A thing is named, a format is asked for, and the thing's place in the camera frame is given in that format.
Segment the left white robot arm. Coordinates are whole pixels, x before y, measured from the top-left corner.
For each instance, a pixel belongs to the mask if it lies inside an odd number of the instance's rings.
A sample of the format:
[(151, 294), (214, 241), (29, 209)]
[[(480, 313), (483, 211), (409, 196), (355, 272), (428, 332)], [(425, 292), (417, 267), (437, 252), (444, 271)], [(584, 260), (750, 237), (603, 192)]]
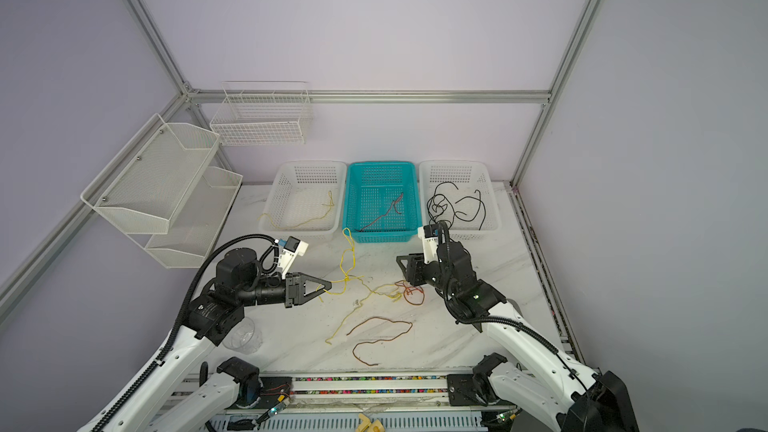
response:
[(243, 321), (248, 307), (303, 305), (328, 292), (329, 281), (290, 267), (309, 245), (263, 233), (236, 237), (203, 260), (156, 354), (84, 425), (86, 431), (143, 431), (163, 403)]

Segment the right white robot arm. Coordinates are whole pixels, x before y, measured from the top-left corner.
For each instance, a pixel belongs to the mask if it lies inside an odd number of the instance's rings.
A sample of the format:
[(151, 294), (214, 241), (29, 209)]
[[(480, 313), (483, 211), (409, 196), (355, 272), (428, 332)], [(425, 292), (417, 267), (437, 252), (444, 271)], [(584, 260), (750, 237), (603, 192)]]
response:
[(552, 431), (636, 431), (629, 391), (613, 372), (598, 372), (538, 332), (513, 301), (473, 269), (471, 255), (446, 222), (419, 229), (419, 253), (397, 257), (405, 280), (429, 285), (460, 325), (472, 326), (506, 351), (483, 357), (450, 387), (472, 405), (509, 403)]

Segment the teal plastic basket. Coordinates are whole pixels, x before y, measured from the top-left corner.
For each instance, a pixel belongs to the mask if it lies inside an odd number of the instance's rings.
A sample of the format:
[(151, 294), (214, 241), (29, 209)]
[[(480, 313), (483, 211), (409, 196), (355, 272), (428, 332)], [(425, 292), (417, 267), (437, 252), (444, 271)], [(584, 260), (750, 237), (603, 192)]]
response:
[(360, 244), (409, 241), (422, 226), (415, 165), (403, 161), (351, 164), (342, 224)]

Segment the left white plastic basket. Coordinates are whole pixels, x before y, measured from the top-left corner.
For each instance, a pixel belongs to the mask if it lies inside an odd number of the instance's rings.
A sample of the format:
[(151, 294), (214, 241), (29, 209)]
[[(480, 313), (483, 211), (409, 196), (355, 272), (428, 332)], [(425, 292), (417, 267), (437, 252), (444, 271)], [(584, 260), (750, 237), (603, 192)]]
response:
[(310, 243), (331, 240), (341, 221), (346, 178), (342, 162), (282, 164), (259, 217), (260, 230)]

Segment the white plastic basket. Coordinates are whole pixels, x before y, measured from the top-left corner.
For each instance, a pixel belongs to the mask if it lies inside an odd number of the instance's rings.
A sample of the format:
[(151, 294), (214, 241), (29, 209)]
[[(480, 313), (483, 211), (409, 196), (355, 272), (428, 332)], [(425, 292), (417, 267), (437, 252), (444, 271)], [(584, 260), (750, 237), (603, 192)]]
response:
[(346, 178), (342, 162), (282, 164), (259, 217), (260, 230), (310, 243), (331, 240), (341, 221)]
[(474, 161), (433, 160), (418, 167), (422, 223), (449, 223), (454, 240), (482, 239), (502, 220), (487, 167)]

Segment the right white plastic basket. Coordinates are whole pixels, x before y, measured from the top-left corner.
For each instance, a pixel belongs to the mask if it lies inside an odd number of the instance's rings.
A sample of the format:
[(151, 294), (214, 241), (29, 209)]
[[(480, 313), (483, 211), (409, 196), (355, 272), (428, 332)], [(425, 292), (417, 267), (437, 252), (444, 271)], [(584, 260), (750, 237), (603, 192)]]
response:
[(482, 239), (502, 220), (487, 167), (474, 161), (433, 160), (418, 167), (422, 223), (449, 223), (454, 240)]

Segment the white two-tier mesh shelf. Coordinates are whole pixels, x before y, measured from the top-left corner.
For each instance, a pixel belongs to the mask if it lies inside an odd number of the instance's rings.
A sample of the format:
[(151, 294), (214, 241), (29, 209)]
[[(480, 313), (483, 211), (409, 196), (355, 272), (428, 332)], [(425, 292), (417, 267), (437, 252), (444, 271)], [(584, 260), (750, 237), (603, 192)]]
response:
[(197, 268), (242, 185), (214, 164), (220, 145), (213, 131), (156, 114), (80, 199), (164, 268)]

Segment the yellow object at front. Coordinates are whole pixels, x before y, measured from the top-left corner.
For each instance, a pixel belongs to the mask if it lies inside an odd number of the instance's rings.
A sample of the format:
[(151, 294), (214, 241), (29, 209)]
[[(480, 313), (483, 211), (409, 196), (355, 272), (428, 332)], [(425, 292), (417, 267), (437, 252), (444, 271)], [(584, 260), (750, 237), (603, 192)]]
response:
[(379, 419), (372, 419), (367, 415), (360, 413), (358, 415), (358, 425), (355, 432), (385, 432), (386, 427)]

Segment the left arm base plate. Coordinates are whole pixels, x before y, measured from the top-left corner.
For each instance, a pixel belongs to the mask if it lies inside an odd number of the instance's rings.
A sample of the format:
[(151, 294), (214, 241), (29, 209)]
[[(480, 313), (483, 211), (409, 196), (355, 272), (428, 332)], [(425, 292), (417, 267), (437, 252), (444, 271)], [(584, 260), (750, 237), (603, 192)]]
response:
[(293, 379), (288, 376), (261, 376), (259, 390), (249, 385), (238, 384), (236, 400), (226, 406), (226, 409), (269, 409), (278, 403), (281, 395), (290, 394), (292, 383)]

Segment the aluminium front rail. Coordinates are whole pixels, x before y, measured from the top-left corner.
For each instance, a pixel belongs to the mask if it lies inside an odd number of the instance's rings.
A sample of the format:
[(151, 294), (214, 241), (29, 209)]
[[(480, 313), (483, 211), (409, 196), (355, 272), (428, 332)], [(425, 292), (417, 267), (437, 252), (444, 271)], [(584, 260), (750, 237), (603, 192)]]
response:
[[(344, 376), (344, 377), (304, 377), (292, 378), (292, 389), (289, 395), (308, 396), (380, 396), (404, 397), (411, 395), (432, 396), (444, 395), (448, 400), (447, 379), (448, 376), (440, 375), (406, 375), (406, 376)], [(249, 385), (259, 390), (259, 370), (248, 365), (237, 363), (234, 366), (221, 366), (211, 376), (203, 374), (201, 378), (206, 385), (213, 385), (215, 380), (223, 383), (230, 389), (230, 398), (225, 405), (232, 404), (238, 395), (238, 384)], [(492, 384), (492, 380), (499, 381), (501, 375), (494, 373), (490, 378), (491, 391), (498, 396), (500, 385)]]

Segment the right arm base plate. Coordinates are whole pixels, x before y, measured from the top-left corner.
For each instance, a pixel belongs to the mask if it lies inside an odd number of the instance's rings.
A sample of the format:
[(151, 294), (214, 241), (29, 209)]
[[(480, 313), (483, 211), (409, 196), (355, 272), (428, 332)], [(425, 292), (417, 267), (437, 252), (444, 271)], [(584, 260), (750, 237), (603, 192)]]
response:
[(513, 407), (517, 403), (502, 399), (491, 391), (493, 373), (449, 374), (447, 379), (448, 402), (453, 407)]

